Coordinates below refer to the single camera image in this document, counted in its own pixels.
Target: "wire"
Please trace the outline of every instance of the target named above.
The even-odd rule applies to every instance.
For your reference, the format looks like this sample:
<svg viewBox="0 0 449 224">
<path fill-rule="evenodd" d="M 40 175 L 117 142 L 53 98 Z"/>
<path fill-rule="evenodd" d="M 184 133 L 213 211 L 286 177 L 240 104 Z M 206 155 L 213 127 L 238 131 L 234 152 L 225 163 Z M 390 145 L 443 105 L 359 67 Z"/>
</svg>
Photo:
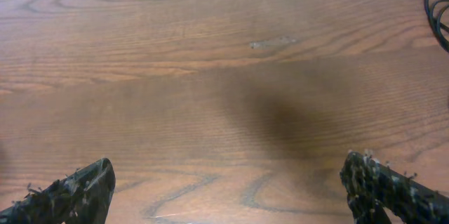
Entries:
<svg viewBox="0 0 449 224">
<path fill-rule="evenodd" d="M 434 16 L 434 10 L 436 5 L 439 3 L 448 3 L 444 6 L 436 15 Z M 441 30 L 446 31 L 449 34 L 449 27 L 441 23 L 441 17 L 443 16 L 444 11 L 449 8 L 449 0 L 437 0 L 432 5 L 430 5 L 429 0 L 424 0 L 424 9 L 427 14 L 427 20 L 429 21 L 430 28 L 432 28 L 432 32 L 434 36 L 440 43 L 440 45 L 449 53 L 449 41 L 443 36 Z"/>
</svg>

